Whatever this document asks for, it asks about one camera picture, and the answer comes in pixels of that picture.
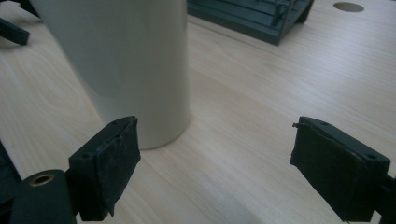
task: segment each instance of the white cup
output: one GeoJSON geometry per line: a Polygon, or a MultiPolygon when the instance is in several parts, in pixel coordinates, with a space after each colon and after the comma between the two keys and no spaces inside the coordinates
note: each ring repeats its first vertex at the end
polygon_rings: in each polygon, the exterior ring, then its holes
{"type": "Polygon", "coordinates": [[[31,0],[105,123],[135,115],[140,148],[190,121],[185,0],[31,0]]]}

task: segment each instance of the round hole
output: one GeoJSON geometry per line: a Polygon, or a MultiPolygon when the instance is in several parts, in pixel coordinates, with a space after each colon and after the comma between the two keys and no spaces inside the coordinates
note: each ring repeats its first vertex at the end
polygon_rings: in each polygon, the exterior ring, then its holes
{"type": "Polygon", "coordinates": [[[46,185],[50,181],[52,181],[54,177],[55,175],[53,174],[40,175],[35,179],[33,179],[32,182],[30,182],[30,186],[38,187],[38,186],[46,185]]]}
{"type": "Polygon", "coordinates": [[[375,159],[376,159],[376,156],[374,156],[374,155],[367,155],[367,158],[369,158],[369,159],[371,159],[371,160],[375,160],[375,159]]]}
{"type": "Polygon", "coordinates": [[[362,7],[361,5],[348,2],[335,3],[334,7],[346,12],[361,12],[364,10],[364,7],[362,7]]]}

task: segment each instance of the black bracket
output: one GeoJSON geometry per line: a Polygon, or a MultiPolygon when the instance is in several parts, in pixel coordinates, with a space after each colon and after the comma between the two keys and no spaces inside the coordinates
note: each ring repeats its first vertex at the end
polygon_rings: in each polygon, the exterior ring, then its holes
{"type": "Polygon", "coordinates": [[[396,223],[396,181],[390,159],[331,124],[300,117],[290,164],[343,221],[369,222],[374,210],[381,223],[396,223]]]}
{"type": "MultiPolygon", "coordinates": [[[[24,10],[30,12],[31,14],[39,17],[37,12],[33,8],[32,4],[29,2],[29,0],[11,0],[11,1],[19,3],[20,8],[23,8],[24,10]]],[[[29,32],[0,18],[0,36],[2,36],[3,38],[19,45],[26,45],[29,39],[29,35],[30,35],[29,32]]]]}
{"type": "Polygon", "coordinates": [[[273,45],[304,23],[314,0],[187,0],[192,16],[273,45]]]}
{"type": "Polygon", "coordinates": [[[69,158],[70,168],[21,181],[7,153],[0,158],[0,222],[10,224],[101,221],[125,190],[140,161],[137,119],[115,120],[69,158]]]}

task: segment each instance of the wood grain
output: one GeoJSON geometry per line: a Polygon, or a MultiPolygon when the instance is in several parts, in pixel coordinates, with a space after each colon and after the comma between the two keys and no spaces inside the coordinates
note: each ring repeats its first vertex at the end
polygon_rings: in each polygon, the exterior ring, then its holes
{"type": "MultiPolygon", "coordinates": [[[[279,47],[189,17],[191,124],[142,151],[103,223],[341,223],[289,160],[308,116],[396,161],[396,2],[352,2],[317,0],[279,47]]],[[[104,124],[45,25],[10,2],[0,16],[31,33],[0,39],[0,138],[23,178],[66,170],[104,124]]]]}

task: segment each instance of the wooden table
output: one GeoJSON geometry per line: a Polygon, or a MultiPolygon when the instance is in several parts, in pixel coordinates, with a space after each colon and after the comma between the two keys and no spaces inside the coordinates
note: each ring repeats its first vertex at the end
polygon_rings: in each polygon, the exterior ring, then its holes
{"type": "MultiPolygon", "coordinates": [[[[300,116],[396,161],[396,2],[352,1],[317,0],[279,47],[189,17],[191,124],[142,151],[103,223],[341,223],[289,161],[300,116]]],[[[0,39],[0,138],[22,178],[66,170],[104,124],[45,25],[12,2],[0,16],[31,32],[0,39]]]]}

